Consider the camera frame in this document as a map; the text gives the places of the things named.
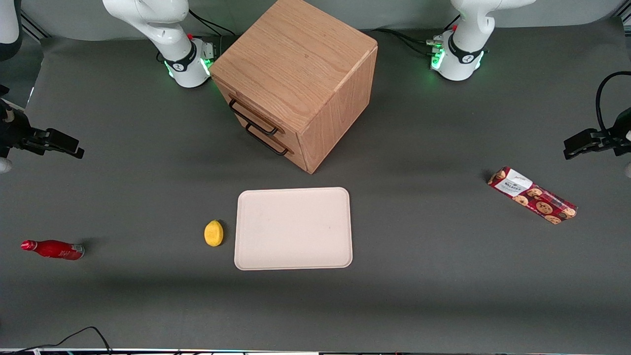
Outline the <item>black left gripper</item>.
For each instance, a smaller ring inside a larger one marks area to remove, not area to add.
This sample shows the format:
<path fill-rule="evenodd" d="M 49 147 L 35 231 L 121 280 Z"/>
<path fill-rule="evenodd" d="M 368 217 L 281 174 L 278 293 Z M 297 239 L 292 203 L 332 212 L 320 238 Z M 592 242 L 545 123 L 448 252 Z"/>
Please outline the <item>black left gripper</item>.
<path fill-rule="evenodd" d="M 618 114 L 615 123 L 611 128 L 606 128 L 602 119 L 601 109 L 597 109 L 597 123 L 601 128 L 601 150 L 613 149 L 616 156 L 630 153 L 631 148 L 631 108 L 627 108 Z M 574 159 L 578 155 L 599 150 L 599 138 L 594 137 L 598 130 L 586 129 L 569 139 L 563 144 L 565 146 L 565 160 Z"/>

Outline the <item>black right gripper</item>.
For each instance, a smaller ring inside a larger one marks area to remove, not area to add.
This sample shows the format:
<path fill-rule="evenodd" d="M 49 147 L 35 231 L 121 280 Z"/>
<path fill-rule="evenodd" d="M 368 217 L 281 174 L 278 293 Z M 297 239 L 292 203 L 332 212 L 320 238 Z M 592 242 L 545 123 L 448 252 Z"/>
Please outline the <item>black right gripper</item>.
<path fill-rule="evenodd" d="M 0 157 L 7 159 L 12 148 L 44 155 L 46 149 L 58 151 L 82 159 L 85 151 L 79 141 L 61 131 L 47 129 L 46 149 L 39 137 L 45 131 L 31 127 L 24 110 L 12 103 L 0 100 Z"/>

